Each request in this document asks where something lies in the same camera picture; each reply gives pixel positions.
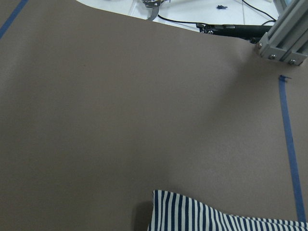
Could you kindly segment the navy white striped polo shirt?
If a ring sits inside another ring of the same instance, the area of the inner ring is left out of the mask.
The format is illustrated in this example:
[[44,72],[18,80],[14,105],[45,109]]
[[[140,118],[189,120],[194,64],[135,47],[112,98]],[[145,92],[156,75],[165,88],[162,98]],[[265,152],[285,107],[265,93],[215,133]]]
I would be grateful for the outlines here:
[[149,231],[306,231],[306,222],[241,217],[218,211],[190,197],[153,191]]

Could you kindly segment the black clamp tool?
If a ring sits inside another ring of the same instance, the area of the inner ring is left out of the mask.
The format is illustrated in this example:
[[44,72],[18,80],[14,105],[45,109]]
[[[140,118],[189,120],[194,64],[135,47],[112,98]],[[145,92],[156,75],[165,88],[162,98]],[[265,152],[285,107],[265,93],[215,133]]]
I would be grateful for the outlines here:
[[240,38],[256,44],[260,41],[263,35],[272,28],[272,26],[257,26],[257,25],[210,25],[196,23],[196,27],[200,33]]

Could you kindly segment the aluminium frame post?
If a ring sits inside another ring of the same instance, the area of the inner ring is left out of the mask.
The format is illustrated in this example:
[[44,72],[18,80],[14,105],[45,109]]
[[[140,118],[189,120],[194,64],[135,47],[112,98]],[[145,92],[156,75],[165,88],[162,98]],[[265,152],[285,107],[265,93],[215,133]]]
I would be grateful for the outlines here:
[[308,2],[292,0],[258,44],[260,57],[301,65],[308,57]]

